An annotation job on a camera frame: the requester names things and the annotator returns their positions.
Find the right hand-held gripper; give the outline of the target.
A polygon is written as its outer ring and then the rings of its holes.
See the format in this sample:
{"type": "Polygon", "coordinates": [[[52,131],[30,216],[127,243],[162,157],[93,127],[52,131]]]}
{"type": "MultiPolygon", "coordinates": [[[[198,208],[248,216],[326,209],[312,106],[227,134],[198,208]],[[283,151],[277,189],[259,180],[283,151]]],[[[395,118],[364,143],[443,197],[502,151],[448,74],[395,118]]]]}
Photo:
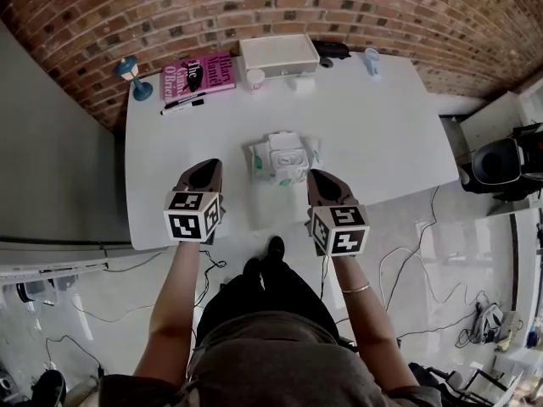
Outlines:
{"type": "Polygon", "coordinates": [[[310,221],[306,224],[319,256],[361,254],[370,231],[366,207],[337,176],[312,169],[307,179],[310,221]]]}

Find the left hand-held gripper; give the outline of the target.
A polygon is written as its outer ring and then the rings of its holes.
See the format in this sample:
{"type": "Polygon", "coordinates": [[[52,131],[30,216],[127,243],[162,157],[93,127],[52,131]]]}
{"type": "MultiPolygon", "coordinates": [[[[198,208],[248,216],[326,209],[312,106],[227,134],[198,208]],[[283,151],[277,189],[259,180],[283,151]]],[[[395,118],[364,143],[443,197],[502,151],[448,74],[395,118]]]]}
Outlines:
{"type": "Polygon", "coordinates": [[[180,176],[165,199],[164,217],[170,240],[212,244],[225,210],[222,202],[222,162],[207,159],[180,176]]]}

